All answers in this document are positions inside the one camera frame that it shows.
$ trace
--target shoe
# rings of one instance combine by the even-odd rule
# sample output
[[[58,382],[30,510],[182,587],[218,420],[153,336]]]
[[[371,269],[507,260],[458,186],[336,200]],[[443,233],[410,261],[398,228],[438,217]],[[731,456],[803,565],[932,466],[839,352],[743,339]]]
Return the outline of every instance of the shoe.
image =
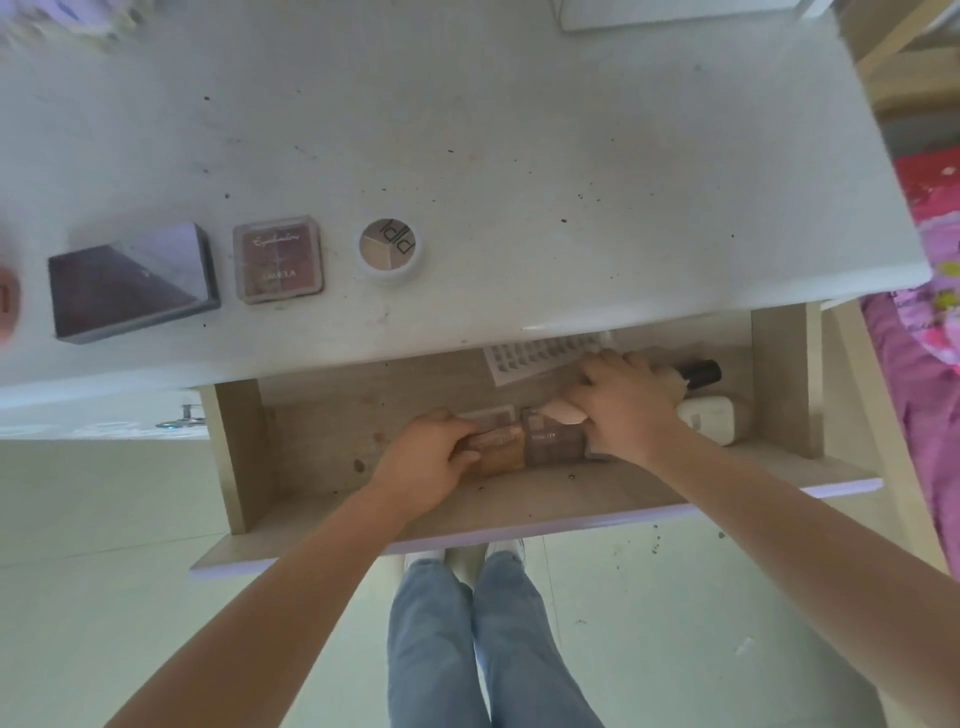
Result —
[[[414,553],[408,553],[403,557],[403,572],[406,573],[410,567],[423,559],[432,559],[433,561],[439,561],[442,564],[445,557],[445,548],[434,548],[432,551],[415,551]]]
[[[523,539],[512,539],[510,541],[494,541],[492,544],[487,544],[487,557],[490,558],[498,551],[508,551],[509,553],[514,554],[514,556],[520,560],[522,566],[527,565],[527,549],[523,545]]]

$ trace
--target metal handle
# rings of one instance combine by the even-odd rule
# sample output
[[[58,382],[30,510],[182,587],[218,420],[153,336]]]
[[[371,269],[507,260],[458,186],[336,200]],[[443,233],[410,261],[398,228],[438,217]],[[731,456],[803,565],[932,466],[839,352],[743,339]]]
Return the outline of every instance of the metal handle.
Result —
[[[183,406],[183,417],[179,420],[171,420],[168,423],[156,425],[160,429],[184,429],[185,427],[206,427],[206,417],[194,417],[193,408],[199,407],[198,404],[185,404]]]

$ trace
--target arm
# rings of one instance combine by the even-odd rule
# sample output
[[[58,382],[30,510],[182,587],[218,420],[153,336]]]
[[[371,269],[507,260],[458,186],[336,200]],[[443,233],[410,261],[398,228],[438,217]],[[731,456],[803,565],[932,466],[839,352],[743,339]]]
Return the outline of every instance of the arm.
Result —
[[[591,441],[706,513],[879,688],[932,726],[960,725],[960,584],[686,427],[639,355],[582,367],[590,384],[565,396]]]
[[[407,425],[367,487],[181,647],[108,728],[278,726],[373,560],[479,457],[450,459],[475,428],[445,411]]]

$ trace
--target leg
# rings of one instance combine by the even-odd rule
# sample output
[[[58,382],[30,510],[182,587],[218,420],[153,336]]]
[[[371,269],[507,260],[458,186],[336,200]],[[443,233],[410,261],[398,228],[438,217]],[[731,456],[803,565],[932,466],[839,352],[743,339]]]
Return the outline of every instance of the leg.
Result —
[[[480,692],[470,589],[441,562],[421,559],[390,610],[387,707],[393,728],[490,728]]]
[[[602,728],[560,656],[543,599],[508,551],[484,564],[473,630],[494,728]]]

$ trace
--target pink eyeshadow compact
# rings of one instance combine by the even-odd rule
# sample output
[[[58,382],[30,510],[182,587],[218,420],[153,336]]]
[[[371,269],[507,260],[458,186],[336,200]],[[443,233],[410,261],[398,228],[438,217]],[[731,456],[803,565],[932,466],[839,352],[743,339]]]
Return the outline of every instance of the pink eyeshadow compact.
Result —
[[[264,303],[324,290],[320,229],[309,216],[251,223],[233,229],[237,296]]]

